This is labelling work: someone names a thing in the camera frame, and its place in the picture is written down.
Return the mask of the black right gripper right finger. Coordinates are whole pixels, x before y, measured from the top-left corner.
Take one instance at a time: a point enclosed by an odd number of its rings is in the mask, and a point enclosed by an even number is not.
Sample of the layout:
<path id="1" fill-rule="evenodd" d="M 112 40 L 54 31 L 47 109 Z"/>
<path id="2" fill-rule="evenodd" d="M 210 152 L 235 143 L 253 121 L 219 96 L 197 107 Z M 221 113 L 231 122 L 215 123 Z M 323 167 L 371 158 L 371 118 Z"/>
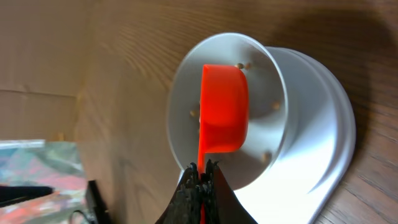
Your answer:
<path id="1" fill-rule="evenodd" d="M 228 185 L 218 161 L 209 159 L 203 176 L 206 180 L 203 185 L 206 187 L 203 199 L 206 224 L 257 224 Z"/>

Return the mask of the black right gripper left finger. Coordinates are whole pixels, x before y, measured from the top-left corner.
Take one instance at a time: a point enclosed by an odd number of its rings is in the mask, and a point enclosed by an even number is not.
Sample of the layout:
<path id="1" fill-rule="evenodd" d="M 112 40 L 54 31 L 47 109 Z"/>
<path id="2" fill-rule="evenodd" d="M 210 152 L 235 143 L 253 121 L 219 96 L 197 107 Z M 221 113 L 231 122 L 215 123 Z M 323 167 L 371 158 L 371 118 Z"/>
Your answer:
<path id="1" fill-rule="evenodd" d="M 167 208 L 155 224 L 200 224 L 201 190 L 197 165 L 188 166 Z"/>

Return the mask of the red plastic measuring scoop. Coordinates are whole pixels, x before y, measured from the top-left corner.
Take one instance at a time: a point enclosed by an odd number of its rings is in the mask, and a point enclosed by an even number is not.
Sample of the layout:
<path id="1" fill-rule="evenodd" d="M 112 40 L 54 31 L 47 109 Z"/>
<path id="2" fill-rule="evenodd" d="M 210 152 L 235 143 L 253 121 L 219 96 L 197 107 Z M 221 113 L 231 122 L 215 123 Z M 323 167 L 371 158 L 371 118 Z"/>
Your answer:
<path id="1" fill-rule="evenodd" d="M 205 64 L 201 77 L 197 167 L 205 156 L 237 151 L 248 130 L 249 94 L 245 74 L 232 65 Z"/>

